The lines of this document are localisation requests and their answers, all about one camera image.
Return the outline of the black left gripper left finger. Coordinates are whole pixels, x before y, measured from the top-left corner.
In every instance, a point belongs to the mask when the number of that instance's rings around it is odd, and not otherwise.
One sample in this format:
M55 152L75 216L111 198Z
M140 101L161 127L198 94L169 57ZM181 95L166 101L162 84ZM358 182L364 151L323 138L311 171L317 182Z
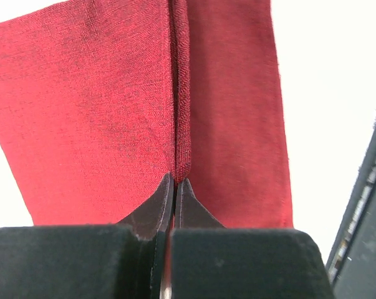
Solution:
M158 298L173 191L117 224L0 228L0 298Z

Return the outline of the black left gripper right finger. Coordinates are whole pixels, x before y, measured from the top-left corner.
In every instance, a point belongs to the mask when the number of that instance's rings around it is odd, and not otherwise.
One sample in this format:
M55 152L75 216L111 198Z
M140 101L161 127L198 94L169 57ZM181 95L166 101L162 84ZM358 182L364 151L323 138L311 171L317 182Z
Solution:
M227 229L178 186L172 298L332 298L319 248L295 229Z

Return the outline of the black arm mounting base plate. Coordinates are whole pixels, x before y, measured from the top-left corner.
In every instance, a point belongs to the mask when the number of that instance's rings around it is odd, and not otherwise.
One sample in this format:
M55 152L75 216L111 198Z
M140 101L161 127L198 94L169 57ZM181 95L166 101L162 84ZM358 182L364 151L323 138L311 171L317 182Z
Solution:
M336 298L376 298L376 124L325 267Z

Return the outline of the dark red cloth napkin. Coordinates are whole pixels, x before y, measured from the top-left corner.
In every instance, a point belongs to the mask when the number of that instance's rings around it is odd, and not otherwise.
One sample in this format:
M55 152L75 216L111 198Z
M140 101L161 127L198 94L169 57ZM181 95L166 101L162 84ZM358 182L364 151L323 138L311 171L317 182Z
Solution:
M269 1L66 1L0 23L0 145L33 223L118 222L166 173L291 227Z

